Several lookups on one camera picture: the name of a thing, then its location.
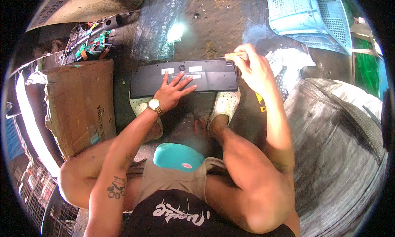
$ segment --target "screwdriver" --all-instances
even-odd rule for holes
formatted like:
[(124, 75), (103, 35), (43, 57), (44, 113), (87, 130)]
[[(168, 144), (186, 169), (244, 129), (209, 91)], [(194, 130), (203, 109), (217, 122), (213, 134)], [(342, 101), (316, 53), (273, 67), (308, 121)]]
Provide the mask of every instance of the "screwdriver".
[(245, 61), (248, 61), (248, 54), (246, 52), (231, 52), (229, 54), (225, 54), (223, 57), (219, 57), (218, 59), (224, 58), (225, 60), (232, 60), (233, 56), (239, 56)]

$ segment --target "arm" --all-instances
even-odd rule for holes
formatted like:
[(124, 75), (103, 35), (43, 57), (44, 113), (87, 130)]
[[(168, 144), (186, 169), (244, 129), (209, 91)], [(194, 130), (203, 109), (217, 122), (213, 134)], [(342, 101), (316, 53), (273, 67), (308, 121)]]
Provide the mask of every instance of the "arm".
[[(154, 96), (159, 100), (163, 112), (174, 108), (182, 96), (196, 89), (194, 85), (180, 91), (192, 80), (189, 77), (178, 83), (183, 74), (180, 73), (167, 85), (168, 73), (165, 72), (162, 86)], [(158, 114), (147, 108), (114, 139), (89, 198), (89, 220), (85, 236), (119, 236), (126, 171), (157, 119)]]
[(246, 51), (248, 53), (249, 65), (239, 57), (234, 58), (235, 63), (240, 67), (245, 82), (265, 101), (267, 135), (263, 152), (277, 170), (292, 177), (290, 179), (293, 184), (295, 162), (292, 136), (284, 111), (282, 96), (275, 83), (269, 62), (264, 56), (258, 55), (251, 44), (241, 45), (235, 51)]

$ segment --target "teal stool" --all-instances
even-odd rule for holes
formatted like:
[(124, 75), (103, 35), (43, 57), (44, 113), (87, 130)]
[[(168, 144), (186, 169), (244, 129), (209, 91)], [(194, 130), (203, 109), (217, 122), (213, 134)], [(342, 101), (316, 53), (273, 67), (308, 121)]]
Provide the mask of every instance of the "teal stool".
[(154, 164), (157, 166), (185, 172), (194, 171), (204, 160), (204, 156), (199, 152), (177, 143), (163, 143), (154, 153)]

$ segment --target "hand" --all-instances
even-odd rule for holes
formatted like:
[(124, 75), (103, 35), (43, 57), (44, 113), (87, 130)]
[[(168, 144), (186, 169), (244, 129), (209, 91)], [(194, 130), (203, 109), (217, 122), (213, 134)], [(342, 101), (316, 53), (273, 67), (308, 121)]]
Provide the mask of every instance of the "hand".
[(240, 68), (241, 78), (248, 86), (258, 94), (265, 92), (267, 83), (274, 83), (274, 75), (269, 62), (264, 56), (258, 55), (251, 43), (240, 45), (235, 52), (245, 51), (249, 61), (245, 61), (239, 56), (234, 56), (232, 60)]
[(169, 72), (166, 71), (163, 77), (163, 83), (160, 89), (155, 93), (154, 98), (159, 100), (162, 111), (166, 112), (177, 106), (180, 98), (182, 96), (192, 93), (197, 85), (190, 86), (185, 90), (181, 91), (187, 84), (189, 84), (193, 77), (189, 76), (186, 79), (179, 81), (184, 76), (184, 71), (181, 71), (174, 79), (167, 85), (167, 79), (169, 77)]

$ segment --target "beige shorts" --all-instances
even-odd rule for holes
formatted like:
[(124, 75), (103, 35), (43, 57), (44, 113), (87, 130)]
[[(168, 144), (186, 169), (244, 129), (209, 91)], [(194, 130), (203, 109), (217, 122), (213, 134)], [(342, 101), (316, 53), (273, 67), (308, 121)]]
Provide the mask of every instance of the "beige shorts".
[(224, 161), (214, 157), (206, 158), (193, 172), (159, 167), (147, 159), (136, 163), (128, 170), (127, 178), (143, 176), (140, 194), (135, 199), (132, 208), (125, 211), (125, 213), (131, 213), (141, 201), (159, 190), (182, 190), (195, 195), (207, 203), (205, 188), (208, 171), (227, 173)]

